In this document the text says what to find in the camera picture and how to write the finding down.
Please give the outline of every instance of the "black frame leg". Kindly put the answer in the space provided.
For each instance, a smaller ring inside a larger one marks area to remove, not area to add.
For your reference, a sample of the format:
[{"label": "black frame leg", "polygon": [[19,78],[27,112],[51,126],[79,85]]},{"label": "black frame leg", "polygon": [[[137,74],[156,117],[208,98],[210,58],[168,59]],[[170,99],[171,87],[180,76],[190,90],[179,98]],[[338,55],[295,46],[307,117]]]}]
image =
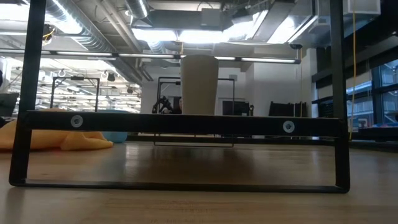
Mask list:
[{"label": "black frame leg", "polygon": [[343,1],[330,0],[331,21],[331,69],[333,78],[333,111],[339,118],[342,137],[335,139],[336,186],[348,192],[349,180],[349,146],[347,123],[345,62],[343,56],[344,26]]},{"label": "black frame leg", "polygon": [[32,130],[25,128],[22,120],[26,111],[35,110],[46,3],[47,0],[30,2],[24,67],[22,71],[21,100],[19,102],[14,152],[12,154],[9,176],[11,185],[23,184],[27,177]]}]

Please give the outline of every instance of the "wooden surface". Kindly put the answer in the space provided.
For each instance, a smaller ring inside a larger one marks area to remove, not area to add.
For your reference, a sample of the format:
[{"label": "wooden surface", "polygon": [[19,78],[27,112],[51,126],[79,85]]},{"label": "wooden surface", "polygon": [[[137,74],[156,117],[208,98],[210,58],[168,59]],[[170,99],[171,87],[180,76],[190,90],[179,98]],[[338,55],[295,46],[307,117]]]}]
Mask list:
[{"label": "wooden surface", "polygon": [[[345,195],[13,188],[0,154],[0,223],[398,223],[398,154],[351,150]],[[333,184],[333,148],[118,145],[30,154],[29,178]]]}]

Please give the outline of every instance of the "ductwork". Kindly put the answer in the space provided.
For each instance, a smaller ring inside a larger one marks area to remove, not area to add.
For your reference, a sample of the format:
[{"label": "ductwork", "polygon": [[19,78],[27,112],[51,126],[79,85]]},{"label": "ductwork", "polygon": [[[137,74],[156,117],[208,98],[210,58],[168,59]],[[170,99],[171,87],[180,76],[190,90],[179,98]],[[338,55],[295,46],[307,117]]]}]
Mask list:
[{"label": "ductwork", "polygon": [[167,54],[166,48],[164,47],[163,42],[161,42],[161,41],[155,41],[155,42],[148,41],[147,43],[148,43],[148,46],[149,46],[150,50],[154,54]]},{"label": "ductwork", "polygon": [[149,6],[146,0],[125,0],[131,15],[136,19],[146,18],[149,14]]},{"label": "ductwork", "polygon": [[[82,32],[79,34],[82,37],[74,37],[73,39],[87,50],[94,52],[117,52],[73,1],[47,0],[46,12],[60,22],[78,24],[82,28]],[[128,82],[141,85],[142,77],[121,58],[108,61],[108,63],[114,66]]]}]

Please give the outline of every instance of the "cable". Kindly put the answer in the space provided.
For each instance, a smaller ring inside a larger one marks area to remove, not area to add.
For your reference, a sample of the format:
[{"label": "cable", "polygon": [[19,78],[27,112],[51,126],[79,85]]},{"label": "cable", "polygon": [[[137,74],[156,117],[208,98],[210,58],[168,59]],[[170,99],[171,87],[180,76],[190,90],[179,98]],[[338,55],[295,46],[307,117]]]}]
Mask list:
[{"label": "cable", "polygon": [[[303,48],[300,49],[300,61],[303,60]],[[303,117],[303,67],[300,63],[300,117]]]},{"label": "cable", "polygon": [[51,32],[49,34],[45,34],[45,35],[43,35],[43,37],[48,37],[51,34],[53,34],[54,32],[55,32],[55,27],[51,30]]},{"label": "cable", "polygon": [[355,16],[355,2],[356,0],[353,0],[353,39],[354,39],[354,49],[353,49],[353,56],[354,56],[354,83],[353,83],[353,102],[351,105],[351,129],[349,131],[349,140],[353,139],[353,129],[354,129],[354,104],[355,104],[355,85],[356,85],[356,16]]},{"label": "cable", "polygon": [[213,6],[212,6],[210,3],[206,2],[206,1],[201,1],[201,2],[199,3],[198,7],[197,7],[197,11],[199,11],[199,6],[200,6],[202,3],[206,3],[206,4],[209,5],[212,9],[214,9]]}]

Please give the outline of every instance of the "window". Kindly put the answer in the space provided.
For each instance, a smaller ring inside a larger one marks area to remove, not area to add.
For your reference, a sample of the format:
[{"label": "window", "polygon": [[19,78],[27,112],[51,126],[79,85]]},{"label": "window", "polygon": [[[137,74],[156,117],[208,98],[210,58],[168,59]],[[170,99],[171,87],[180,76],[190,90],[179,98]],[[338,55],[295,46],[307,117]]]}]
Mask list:
[{"label": "window", "polygon": [[384,93],[383,99],[383,122],[386,123],[397,123],[398,119],[398,91],[389,91]]},{"label": "window", "polygon": [[[355,94],[362,93],[365,91],[371,91],[371,90],[372,90],[372,81],[367,81],[367,82],[364,82],[364,83],[361,83],[361,84],[355,86]],[[354,88],[353,87],[348,88],[346,90],[346,92],[348,95],[352,95],[354,92]]]},{"label": "window", "polygon": [[389,86],[398,83],[398,60],[380,66],[381,85]]},{"label": "window", "polygon": [[[352,100],[347,101],[347,116],[351,119],[353,109]],[[354,128],[370,128],[374,124],[373,100],[362,97],[354,100]]]}]

